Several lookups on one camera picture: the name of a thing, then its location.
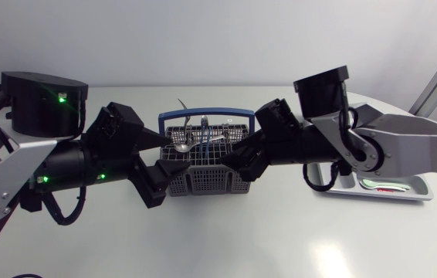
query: silver metal bracket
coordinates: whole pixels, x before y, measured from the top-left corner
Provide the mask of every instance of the silver metal bracket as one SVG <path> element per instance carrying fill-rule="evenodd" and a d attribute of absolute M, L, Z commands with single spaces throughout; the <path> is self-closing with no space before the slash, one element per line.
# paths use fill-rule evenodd
<path fill-rule="evenodd" d="M 355 105 L 354 109 L 360 115 L 360 122 L 374 119 L 375 117 L 382 115 L 380 111 L 365 103 Z M 353 171 L 373 171 L 377 167 L 378 162 L 383 159 L 378 152 L 377 146 L 374 146 L 369 140 L 362 137 L 362 134 L 356 132 L 355 129 L 349 130 L 349 137 L 354 142 L 355 147 L 364 152 L 365 159 L 359 161 L 348 149 L 346 149 L 340 138 L 338 112 L 326 116 L 315 117 L 312 118 L 311 121 L 325 138 L 328 139 L 328 141 L 338 150 L 344 160 L 352 166 Z"/>
<path fill-rule="evenodd" d="M 8 203 L 29 180 L 32 173 L 56 147 L 57 139 L 20 134 L 12 129 L 10 120 L 0 120 L 0 128 L 18 146 L 0 160 L 0 219 L 10 213 Z"/>

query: white table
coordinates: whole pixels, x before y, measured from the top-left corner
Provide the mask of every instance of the white table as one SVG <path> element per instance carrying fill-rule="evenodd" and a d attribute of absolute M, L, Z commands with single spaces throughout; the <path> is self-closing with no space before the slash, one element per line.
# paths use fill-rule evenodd
<path fill-rule="evenodd" d="M 157 131 L 178 97 L 188 108 L 250 110 L 286 98 L 300 114 L 292 87 L 93 88 L 87 124 L 115 101 Z M 361 101 L 402 113 L 350 94 Z M 153 164 L 158 149 L 142 157 Z M 247 195 L 167 197 L 152 209 L 129 181 L 94 185 L 71 226 L 16 209 L 0 235 L 0 277 L 437 277 L 437 174 L 426 178 L 435 198 L 409 202 L 317 193 L 301 165 L 271 166 Z M 77 190 L 56 196 L 68 213 Z"/>

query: gray plastic basket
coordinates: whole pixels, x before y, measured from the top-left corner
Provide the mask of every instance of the gray plastic basket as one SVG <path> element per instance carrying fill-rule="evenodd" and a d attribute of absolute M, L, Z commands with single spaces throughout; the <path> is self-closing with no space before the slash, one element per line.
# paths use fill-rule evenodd
<path fill-rule="evenodd" d="M 194 109 L 199 110 L 200 114 L 210 114 L 210 108 Z M 235 114 L 236 116 L 253 117 L 251 110 L 247 114 Z M 168 112 L 178 114 L 181 117 L 190 113 L 190 110 L 179 110 Z M 166 114 L 159 116 L 161 131 L 164 121 L 161 120 Z M 223 124 L 212 125 L 210 128 L 210 137 L 224 135 L 225 138 L 211 141 L 208 145 L 208 156 L 206 155 L 206 143 L 193 147 L 188 153 L 179 153 L 175 150 L 174 144 L 183 144 L 188 139 L 188 144 L 194 144 L 207 141 L 208 131 L 203 132 L 201 127 L 190 127 L 184 130 L 184 127 L 167 127 L 164 135 L 172 139 L 173 144 L 161 148 L 161 159 L 171 161 L 189 161 L 191 163 L 187 172 L 179 175 L 171 181 L 168 186 L 170 196 L 193 195 L 217 195 L 225 193 L 247 193 L 249 191 L 249 182 L 241 179 L 238 173 L 220 163 L 219 158 L 232 151 L 232 145 L 246 138 L 254 131 L 249 129 L 245 124 Z"/>

